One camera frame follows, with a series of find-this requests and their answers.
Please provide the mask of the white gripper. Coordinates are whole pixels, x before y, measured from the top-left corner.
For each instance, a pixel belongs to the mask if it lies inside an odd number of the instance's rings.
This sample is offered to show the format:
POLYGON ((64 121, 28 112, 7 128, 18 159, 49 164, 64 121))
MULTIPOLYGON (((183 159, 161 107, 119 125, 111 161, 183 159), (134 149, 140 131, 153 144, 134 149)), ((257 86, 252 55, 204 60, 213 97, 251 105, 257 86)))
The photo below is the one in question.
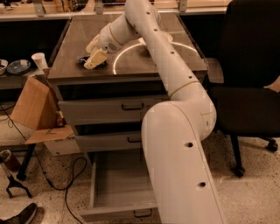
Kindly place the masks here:
POLYGON ((96 35, 87 45, 86 51, 91 54, 84 64, 86 69, 93 69, 103 63, 107 59, 107 53, 105 51, 116 53, 123 48, 114 38, 110 26, 111 24, 107 24, 102 28, 99 36, 96 35))

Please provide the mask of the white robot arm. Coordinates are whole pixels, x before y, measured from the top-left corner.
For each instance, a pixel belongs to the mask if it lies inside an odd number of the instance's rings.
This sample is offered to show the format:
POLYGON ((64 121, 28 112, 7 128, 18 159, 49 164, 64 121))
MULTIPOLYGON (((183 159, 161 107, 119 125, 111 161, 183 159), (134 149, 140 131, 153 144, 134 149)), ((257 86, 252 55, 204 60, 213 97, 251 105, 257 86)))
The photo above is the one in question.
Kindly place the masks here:
POLYGON ((216 122, 206 90, 159 28, 149 0, 126 0, 124 13, 88 44, 92 69, 142 38, 169 96, 142 123, 143 154, 162 224, 227 224, 202 141, 216 122))

